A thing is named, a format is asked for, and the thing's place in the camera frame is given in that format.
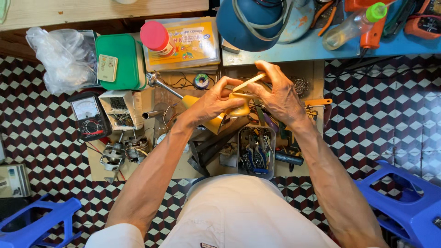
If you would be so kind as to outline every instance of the solder wire spool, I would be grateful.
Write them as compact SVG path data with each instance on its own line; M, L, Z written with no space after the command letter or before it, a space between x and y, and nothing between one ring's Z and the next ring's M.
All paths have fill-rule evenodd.
M210 83L210 80L207 76L207 74L199 73L197 74L193 79L193 85L194 87L204 90L208 87Z

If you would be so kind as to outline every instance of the white box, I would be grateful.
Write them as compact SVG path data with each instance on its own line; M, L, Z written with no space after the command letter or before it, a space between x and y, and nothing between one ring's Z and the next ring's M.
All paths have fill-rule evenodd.
M132 92L131 90L109 90L104 92L98 97L103 109L109 118L112 130L139 130L144 126L144 120L142 119L142 102L141 92ZM113 109L110 105L111 98L123 98L127 109ZM117 126L116 120L112 114L130 114L133 120L134 126Z

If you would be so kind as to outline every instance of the green bottle cap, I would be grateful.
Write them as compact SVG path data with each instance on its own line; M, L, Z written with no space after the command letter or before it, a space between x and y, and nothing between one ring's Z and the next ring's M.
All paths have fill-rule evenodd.
M387 7L384 3L376 3L366 10L366 18L371 23L376 23L387 14Z

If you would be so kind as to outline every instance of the plastic bottle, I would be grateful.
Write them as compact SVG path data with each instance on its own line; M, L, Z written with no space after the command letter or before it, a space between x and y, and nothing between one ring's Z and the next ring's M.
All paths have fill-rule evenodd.
M323 47L328 50L341 47L350 39L367 33L386 14L387 7L384 3L376 3L354 12L340 25L326 32L322 40Z

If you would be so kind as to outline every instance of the small box of components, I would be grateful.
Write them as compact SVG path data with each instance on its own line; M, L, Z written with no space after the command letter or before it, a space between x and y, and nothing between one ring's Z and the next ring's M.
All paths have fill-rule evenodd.
M138 130L143 127L141 92L109 90L98 98L112 130Z
M25 164L0 166L0 198L31 195Z
M239 174L273 178L276 132L272 128L248 124L239 130L237 146Z

